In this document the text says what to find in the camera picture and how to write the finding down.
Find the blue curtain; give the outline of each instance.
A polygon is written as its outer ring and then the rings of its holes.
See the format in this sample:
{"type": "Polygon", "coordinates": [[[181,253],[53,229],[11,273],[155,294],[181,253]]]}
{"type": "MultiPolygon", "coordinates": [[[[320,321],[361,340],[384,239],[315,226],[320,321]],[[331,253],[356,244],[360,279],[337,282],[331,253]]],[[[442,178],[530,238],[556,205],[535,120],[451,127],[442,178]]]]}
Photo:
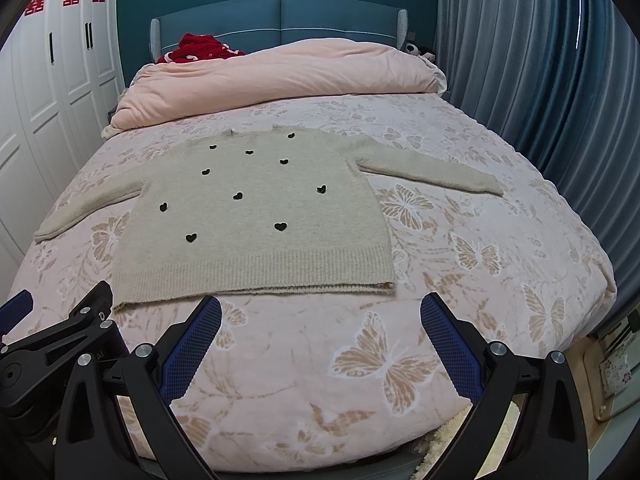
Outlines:
{"type": "Polygon", "coordinates": [[[436,62],[454,106],[556,184],[640,300],[640,44],[611,0],[439,0],[436,62]]]}

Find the bedspread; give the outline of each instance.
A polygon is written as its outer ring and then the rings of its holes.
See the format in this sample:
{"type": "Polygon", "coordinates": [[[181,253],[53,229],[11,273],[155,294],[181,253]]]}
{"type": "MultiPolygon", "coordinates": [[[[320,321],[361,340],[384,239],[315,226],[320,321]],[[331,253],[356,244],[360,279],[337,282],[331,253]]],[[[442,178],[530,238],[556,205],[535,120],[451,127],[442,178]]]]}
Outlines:
{"type": "MultiPolygon", "coordinates": [[[[460,319],[519,354],[544,356],[592,329],[612,305],[612,267],[555,187],[494,133],[431,94],[282,100],[131,130],[109,140],[58,199],[63,205],[187,138],[296,124],[380,142],[494,174],[504,197],[368,175],[392,238],[398,290],[219,296],[220,332],[172,409],[217,470],[316,468],[389,450],[465,407],[420,326],[436,290],[460,319]]],[[[34,244],[12,294],[34,297],[15,340],[64,319],[98,280],[135,199],[34,244]]],[[[113,315],[132,349],[184,320],[199,298],[113,315]]],[[[139,453],[150,450],[128,399],[139,453]]]]}

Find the sweater sleeve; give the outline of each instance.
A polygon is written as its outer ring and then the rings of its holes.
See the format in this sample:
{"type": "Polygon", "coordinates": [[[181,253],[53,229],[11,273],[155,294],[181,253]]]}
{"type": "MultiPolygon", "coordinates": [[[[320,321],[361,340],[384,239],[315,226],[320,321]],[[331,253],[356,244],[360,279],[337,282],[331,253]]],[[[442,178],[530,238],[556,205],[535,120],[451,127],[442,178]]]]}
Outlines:
{"type": "Polygon", "coordinates": [[[353,158],[361,170],[399,176],[462,191],[502,195],[497,179],[466,164],[448,162],[413,150],[380,144],[366,135],[340,138],[340,152],[353,158]]]}
{"type": "Polygon", "coordinates": [[[33,235],[34,241],[55,238],[98,209],[138,196],[151,177],[150,162],[109,177],[102,184],[51,213],[33,235]]]}

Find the wardrobe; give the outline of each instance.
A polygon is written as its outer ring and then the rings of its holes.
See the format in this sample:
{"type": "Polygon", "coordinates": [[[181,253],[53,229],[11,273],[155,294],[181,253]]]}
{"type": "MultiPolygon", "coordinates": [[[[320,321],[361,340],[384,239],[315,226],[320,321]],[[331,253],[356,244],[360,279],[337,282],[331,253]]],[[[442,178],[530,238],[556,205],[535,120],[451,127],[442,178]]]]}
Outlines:
{"type": "Polygon", "coordinates": [[[31,0],[0,51],[0,304],[124,90],[116,0],[31,0]]]}

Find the bed frame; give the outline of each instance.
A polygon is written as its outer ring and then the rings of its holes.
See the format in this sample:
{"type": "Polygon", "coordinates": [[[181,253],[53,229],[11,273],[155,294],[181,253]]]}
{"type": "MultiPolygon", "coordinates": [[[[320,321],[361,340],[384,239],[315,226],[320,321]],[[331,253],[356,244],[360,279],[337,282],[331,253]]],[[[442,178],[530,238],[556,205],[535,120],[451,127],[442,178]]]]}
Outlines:
{"type": "Polygon", "coordinates": [[[153,18],[149,53],[153,61],[175,49],[186,33],[212,34],[249,54],[309,38],[347,38],[401,50],[406,9],[358,0],[228,0],[153,18]]]}

